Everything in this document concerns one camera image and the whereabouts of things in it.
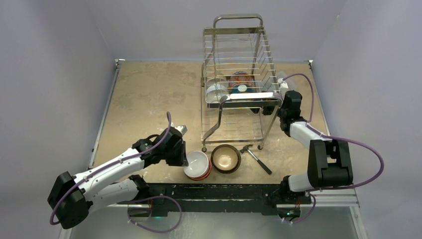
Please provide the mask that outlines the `orange patterned bowl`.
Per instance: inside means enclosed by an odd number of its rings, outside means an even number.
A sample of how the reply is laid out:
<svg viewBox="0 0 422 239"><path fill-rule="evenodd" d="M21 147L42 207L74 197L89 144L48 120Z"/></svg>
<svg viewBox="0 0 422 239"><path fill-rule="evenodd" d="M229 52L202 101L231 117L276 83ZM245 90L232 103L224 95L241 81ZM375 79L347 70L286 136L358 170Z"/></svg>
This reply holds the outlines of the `orange patterned bowl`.
<svg viewBox="0 0 422 239"><path fill-rule="evenodd" d="M251 87L255 86L254 78L251 74L245 71L237 71L230 76L228 80L229 87L232 88L237 84L248 84Z"/></svg>

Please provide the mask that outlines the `stainless steel dish rack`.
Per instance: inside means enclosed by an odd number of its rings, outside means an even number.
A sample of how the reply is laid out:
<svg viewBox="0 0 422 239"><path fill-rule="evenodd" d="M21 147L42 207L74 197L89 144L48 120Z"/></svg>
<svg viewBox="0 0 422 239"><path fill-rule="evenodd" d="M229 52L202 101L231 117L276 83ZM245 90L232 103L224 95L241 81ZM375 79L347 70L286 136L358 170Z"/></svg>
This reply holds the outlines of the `stainless steel dish rack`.
<svg viewBox="0 0 422 239"><path fill-rule="evenodd" d="M262 149L281 106L276 69L257 13L217 16L203 30L201 144Z"/></svg>

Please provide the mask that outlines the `white and teal bowl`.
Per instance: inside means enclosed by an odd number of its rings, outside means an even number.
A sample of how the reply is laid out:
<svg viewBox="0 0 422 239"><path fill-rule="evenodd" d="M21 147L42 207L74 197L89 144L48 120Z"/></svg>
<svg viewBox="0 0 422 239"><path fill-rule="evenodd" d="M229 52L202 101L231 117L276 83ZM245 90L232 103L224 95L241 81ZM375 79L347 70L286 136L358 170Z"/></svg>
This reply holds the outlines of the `white and teal bowl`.
<svg viewBox="0 0 422 239"><path fill-rule="evenodd" d="M248 84L237 84L232 87L231 94L254 93L254 89Z"/></svg>

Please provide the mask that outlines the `white bowl with red rim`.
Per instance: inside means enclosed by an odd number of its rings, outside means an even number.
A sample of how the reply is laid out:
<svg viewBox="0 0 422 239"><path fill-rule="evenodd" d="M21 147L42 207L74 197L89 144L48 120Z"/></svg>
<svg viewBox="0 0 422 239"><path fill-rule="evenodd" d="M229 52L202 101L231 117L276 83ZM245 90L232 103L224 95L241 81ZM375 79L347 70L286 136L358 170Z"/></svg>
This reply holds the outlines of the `white bowl with red rim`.
<svg viewBox="0 0 422 239"><path fill-rule="evenodd" d="M185 166L184 174L194 180L201 181L207 178L211 172L211 161L202 151L192 151L187 155L188 166Z"/></svg>

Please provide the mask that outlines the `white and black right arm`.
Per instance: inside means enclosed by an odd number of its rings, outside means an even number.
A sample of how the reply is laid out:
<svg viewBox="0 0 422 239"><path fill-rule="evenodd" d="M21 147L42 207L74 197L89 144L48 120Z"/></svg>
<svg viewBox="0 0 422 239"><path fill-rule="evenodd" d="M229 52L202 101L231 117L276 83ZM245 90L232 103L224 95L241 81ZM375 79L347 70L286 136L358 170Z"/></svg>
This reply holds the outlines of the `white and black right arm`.
<svg viewBox="0 0 422 239"><path fill-rule="evenodd" d="M316 133L301 115L302 95L287 91L270 94L281 100L277 108L280 129L300 142L308 151L306 172L288 175L281 181L278 195L287 203L299 194L314 189L347 187L353 183L353 171L348 142L323 137Z"/></svg>

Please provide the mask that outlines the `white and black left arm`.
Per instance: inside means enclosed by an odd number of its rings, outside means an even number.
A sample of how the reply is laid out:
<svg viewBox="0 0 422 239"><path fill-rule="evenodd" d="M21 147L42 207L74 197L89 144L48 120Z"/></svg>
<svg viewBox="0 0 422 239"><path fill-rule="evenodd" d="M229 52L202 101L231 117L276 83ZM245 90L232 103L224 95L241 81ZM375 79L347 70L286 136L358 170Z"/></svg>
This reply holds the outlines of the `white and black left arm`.
<svg viewBox="0 0 422 239"><path fill-rule="evenodd" d="M161 134L140 139L116 158L85 172L57 176L47 202L52 209L51 225L70 229L89 213L111 204L144 203L149 187L134 173L164 160L169 166L187 166L185 125L170 126Z"/></svg>

